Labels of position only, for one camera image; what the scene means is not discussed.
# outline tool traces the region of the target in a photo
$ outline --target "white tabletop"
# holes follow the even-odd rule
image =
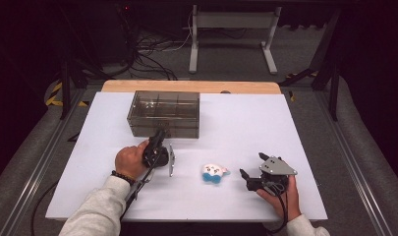
[[[47,218],[67,219],[89,192],[103,185],[116,153],[146,139],[134,137],[127,121],[133,97],[132,92],[95,96]],[[259,176],[259,152],[281,156],[296,169],[302,212],[312,220],[327,218],[284,95],[202,93],[199,109],[199,139],[164,141],[176,155],[174,176],[168,176],[168,166],[156,169],[124,220],[278,220],[269,204],[247,190],[239,172],[243,168],[251,177]],[[201,168],[208,163],[222,165],[231,174],[217,185],[204,182]]]

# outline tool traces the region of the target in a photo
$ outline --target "gray carpet floor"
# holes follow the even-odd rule
[[[248,30],[241,39],[218,33],[204,34],[199,39],[198,71],[193,75],[188,73],[188,45],[176,51],[153,52],[150,57],[171,69],[180,80],[281,82],[286,75],[308,68],[323,29],[278,29],[271,49],[278,68],[275,76],[269,74],[259,47],[265,34],[263,30]],[[117,69],[119,66],[108,65],[105,72]],[[157,73],[131,72],[132,75],[125,73],[116,78],[165,79]],[[398,235],[398,180],[364,126],[344,79],[339,87],[338,122],[331,121],[324,111],[328,88],[312,91],[311,80],[306,78],[281,89],[287,97],[329,217],[313,225],[327,228],[331,235]],[[90,80],[83,91],[73,88],[73,94],[81,92],[81,100],[92,101],[101,86],[102,81]],[[294,101],[288,95],[290,90],[295,95]],[[48,88],[47,94],[51,91],[52,87]],[[89,107],[78,106],[72,112],[29,205],[24,206],[23,214],[10,216],[56,128],[64,122],[59,119],[62,107],[49,106],[48,112],[21,145],[0,176],[1,235],[31,235],[33,219],[35,235],[58,235],[64,222],[44,217],[52,191],[43,199],[41,196],[61,177],[75,144],[68,139],[80,131],[88,110]],[[15,225],[5,225],[15,216],[18,217]],[[12,227],[11,231],[7,233],[4,226]]]

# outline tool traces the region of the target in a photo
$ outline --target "toy face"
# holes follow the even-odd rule
[[[220,180],[222,179],[224,174],[228,174],[229,171],[220,166],[220,165],[216,165],[216,164],[207,164],[205,165],[202,170],[202,179],[205,182],[213,182],[215,184],[220,183]]]

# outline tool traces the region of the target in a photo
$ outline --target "sleeve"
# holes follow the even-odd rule
[[[79,209],[67,219],[60,235],[119,235],[120,216],[131,186],[110,176],[101,189],[90,193]]]
[[[330,236],[323,227],[313,228],[312,223],[303,214],[287,223],[287,234],[288,236]]]

